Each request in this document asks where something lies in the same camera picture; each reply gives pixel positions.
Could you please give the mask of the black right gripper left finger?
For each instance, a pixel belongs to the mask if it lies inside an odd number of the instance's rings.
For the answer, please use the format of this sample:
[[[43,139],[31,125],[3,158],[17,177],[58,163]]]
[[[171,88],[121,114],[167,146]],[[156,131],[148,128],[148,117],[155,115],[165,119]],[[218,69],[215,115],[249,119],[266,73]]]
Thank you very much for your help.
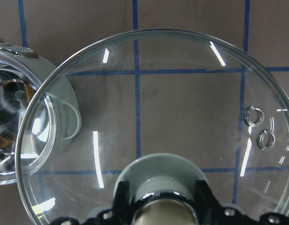
[[[112,205],[112,216],[117,225],[131,225],[137,205],[130,200],[129,181],[120,181],[117,185]]]

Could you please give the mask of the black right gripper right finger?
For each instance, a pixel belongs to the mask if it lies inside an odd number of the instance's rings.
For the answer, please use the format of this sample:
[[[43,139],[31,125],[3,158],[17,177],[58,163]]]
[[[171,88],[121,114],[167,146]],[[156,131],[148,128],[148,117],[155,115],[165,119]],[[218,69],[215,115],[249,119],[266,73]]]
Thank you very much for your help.
[[[205,180],[195,182],[194,200],[200,225],[221,225],[222,206]]]

